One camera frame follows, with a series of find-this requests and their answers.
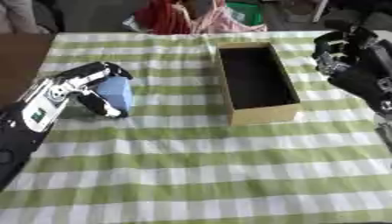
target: tablecloth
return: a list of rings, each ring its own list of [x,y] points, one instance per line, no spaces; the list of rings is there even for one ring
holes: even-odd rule
[[[390,155],[366,104],[314,70],[321,33],[60,34],[40,76],[115,62],[134,106],[123,120],[70,107],[0,193],[0,222],[392,221]],[[292,122],[228,126],[215,45],[246,41],[278,51],[301,99]]]

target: red fabric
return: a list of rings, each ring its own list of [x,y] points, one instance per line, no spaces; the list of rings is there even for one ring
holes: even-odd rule
[[[188,34],[191,28],[184,13],[172,7],[178,1],[153,0],[148,7],[135,13],[135,20],[156,34]]]

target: green object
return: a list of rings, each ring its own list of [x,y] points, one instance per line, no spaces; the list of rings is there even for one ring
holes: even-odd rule
[[[252,3],[227,3],[233,10],[232,16],[235,20],[244,25],[262,25],[263,7],[260,4]]]

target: floor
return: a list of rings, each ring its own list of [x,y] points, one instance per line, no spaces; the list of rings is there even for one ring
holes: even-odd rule
[[[57,0],[65,15],[66,32],[125,32],[122,21],[148,4],[147,0]]]
[[[147,0],[58,1],[65,14],[67,32],[126,32],[122,21],[148,4]],[[264,19],[271,31],[325,29],[322,23],[288,23],[278,3],[266,3],[264,11]]]

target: black and white robotic hand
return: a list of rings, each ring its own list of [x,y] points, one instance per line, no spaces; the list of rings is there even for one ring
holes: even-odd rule
[[[392,43],[343,21],[315,39],[317,69],[337,88],[362,98],[376,113],[376,132],[392,152]]]
[[[95,62],[43,78],[16,102],[0,109],[0,191],[18,175],[42,144],[71,97],[100,116],[126,117],[94,91],[110,76],[132,76],[109,62]]]

